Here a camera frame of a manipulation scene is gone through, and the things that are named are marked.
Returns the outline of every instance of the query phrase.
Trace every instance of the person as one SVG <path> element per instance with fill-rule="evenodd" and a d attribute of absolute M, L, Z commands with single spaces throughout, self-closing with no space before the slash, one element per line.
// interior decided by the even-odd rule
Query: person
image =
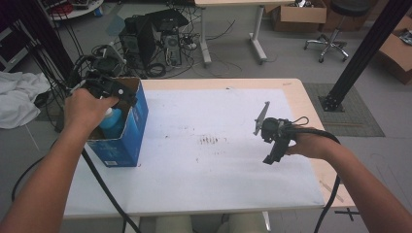
<path fill-rule="evenodd" d="M 96 99 L 83 88 L 66 99 L 64 129 L 2 219 L 0 233 L 59 231 L 86 140 L 118 101 L 115 97 Z M 327 161 L 344 182 L 370 232 L 412 232 L 411 214 L 350 150 L 325 137 L 298 134 L 287 154 Z"/>
<path fill-rule="evenodd" d="M 0 232 L 59 232 L 82 149 L 106 110 L 119 100 L 96 99 L 86 89 L 65 101 L 64 129 L 0 223 Z"/>

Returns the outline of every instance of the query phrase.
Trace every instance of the hand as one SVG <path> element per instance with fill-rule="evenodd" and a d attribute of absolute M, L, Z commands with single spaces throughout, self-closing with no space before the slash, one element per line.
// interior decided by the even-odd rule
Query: hand
<path fill-rule="evenodd" d="M 118 102 L 117 97 L 96 99 L 88 90 L 79 88 L 66 98 L 64 127 L 74 127 L 88 135 L 103 120 L 106 110 Z"/>
<path fill-rule="evenodd" d="M 287 155 L 301 154 L 309 158 L 326 159 L 330 150 L 341 147 L 333 140 L 310 133 L 296 134 L 296 145 L 289 147 Z"/>

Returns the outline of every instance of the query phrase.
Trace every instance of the gray floor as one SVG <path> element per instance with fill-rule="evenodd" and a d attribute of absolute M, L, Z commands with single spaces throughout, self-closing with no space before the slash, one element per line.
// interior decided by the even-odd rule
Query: gray floor
<path fill-rule="evenodd" d="M 133 9 L 134 4 L 125 6 Z M 97 45 L 114 41 L 114 36 L 105 32 L 113 16 L 121 6 L 106 4 L 106 15 L 94 17 L 87 15 L 71 20 L 79 42 L 85 53 Z M 253 18 L 250 14 L 254 8 L 208 9 L 210 21 L 207 34 L 218 35 L 226 30 L 229 23 L 236 19 L 233 28 L 220 39 L 210 41 L 209 50 L 213 63 L 205 68 L 201 63 L 200 51 L 193 54 L 195 65 L 192 69 L 177 76 L 177 79 L 209 79 L 209 78 L 299 78 L 304 83 L 335 83 L 345 66 L 337 52 L 326 55 L 325 62 L 318 62 L 321 48 L 311 46 L 303 50 L 306 39 L 317 38 L 319 33 L 280 33 L 274 32 L 270 20 L 262 22 L 259 40 L 264 47 L 270 62 L 259 65 L 254 52 L 248 43 L 248 33 L 253 30 Z M 359 32 L 344 32 L 340 38 L 348 42 L 347 51 L 354 54 L 363 36 L 372 22 Z M 195 24 L 197 32 L 199 23 Z M 77 52 L 73 47 L 64 27 L 59 32 L 64 45 L 73 60 Z M 182 71 L 175 69 L 166 76 Z M 38 73 L 39 69 L 27 57 L 14 71 Z M 355 84 L 361 98 L 384 131 L 384 138 L 339 137 L 343 145 L 354 151 L 359 159 L 377 176 L 412 212 L 412 110 L 409 106 L 412 99 L 412 86 L 403 85 L 385 71 L 379 63 L 372 60 Z M 36 159 L 44 155 L 57 137 L 49 123 L 32 121 L 19 128 L 0 129 L 0 217 L 3 217 L 11 205 L 11 191 L 18 176 Z M 320 210 L 315 211 L 283 211 L 270 213 L 272 232 L 312 232 Z M 218 228 L 220 215 L 193 216 L 193 228 L 199 233 L 214 232 Z M 154 218 L 143 217 L 143 232 L 154 232 Z M 120 232 L 121 220 L 117 217 L 107 219 L 66 219 L 61 232 Z M 367 232 L 359 216 L 351 221 L 348 216 L 329 212 L 321 228 L 321 232 Z"/>

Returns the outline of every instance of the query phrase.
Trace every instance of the cardboard box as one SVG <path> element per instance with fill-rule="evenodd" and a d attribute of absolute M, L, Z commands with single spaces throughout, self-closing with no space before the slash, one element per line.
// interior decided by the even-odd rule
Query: cardboard box
<path fill-rule="evenodd" d="M 404 17 L 379 49 L 377 58 L 383 66 L 403 84 L 412 84 L 412 46 L 398 36 L 404 29 L 412 30 L 412 18 Z"/>
<path fill-rule="evenodd" d="M 326 22 L 319 26 L 319 31 L 332 32 L 342 20 L 342 15 L 330 8 L 330 0 L 324 0 L 324 2 L 327 8 L 327 17 Z M 362 17 L 346 17 L 341 26 L 341 31 L 359 31 L 363 27 L 378 0 L 369 0 L 369 2 L 371 6 L 369 11 Z"/>
<path fill-rule="evenodd" d="M 117 78 L 117 81 L 136 90 L 137 103 L 132 108 L 120 101 L 118 107 L 125 120 L 118 139 L 105 139 L 96 128 L 87 140 L 88 145 L 107 167 L 136 167 L 148 118 L 148 104 L 140 79 Z"/>
<path fill-rule="evenodd" d="M 326 5 L 322 0 L 312 1 L 314 8 L 282 5 L 272 11 L 273 29 L 284 32 L 315 32 L 319 23 L 326 22 Z"/>

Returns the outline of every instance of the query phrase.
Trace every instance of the metal pole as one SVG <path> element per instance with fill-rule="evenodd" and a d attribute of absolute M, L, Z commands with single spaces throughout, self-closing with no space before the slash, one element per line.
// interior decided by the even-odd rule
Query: metal pole
<path fill-rule="evenodd" d="M 329 94 L 322 98 L 324 111 L 333 112 L 342 103 L 346 94 L 355 84 L 364 68 L 366 68 L 373 55 L 385 43 L 400 20 L 405 16 L 412 0 L 390 0 L 381 15 L 376 19 L 372 28 L 361 42 L 348 66 L 342 72 Z"/>

